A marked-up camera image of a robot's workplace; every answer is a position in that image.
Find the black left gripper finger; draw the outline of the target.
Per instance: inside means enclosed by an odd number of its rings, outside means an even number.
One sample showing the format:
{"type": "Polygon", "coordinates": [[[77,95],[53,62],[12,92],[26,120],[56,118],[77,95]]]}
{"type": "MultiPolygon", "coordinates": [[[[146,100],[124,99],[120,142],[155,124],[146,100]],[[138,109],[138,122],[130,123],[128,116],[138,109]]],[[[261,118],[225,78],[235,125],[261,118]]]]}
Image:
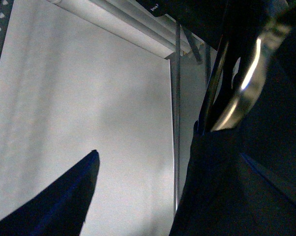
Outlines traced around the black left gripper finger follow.
{"type": "Polygon", "coordinates": [[[92,150],[37,196],[0,220],[0,236],[80,235],[99,166],[99,153],[92,150]]]}

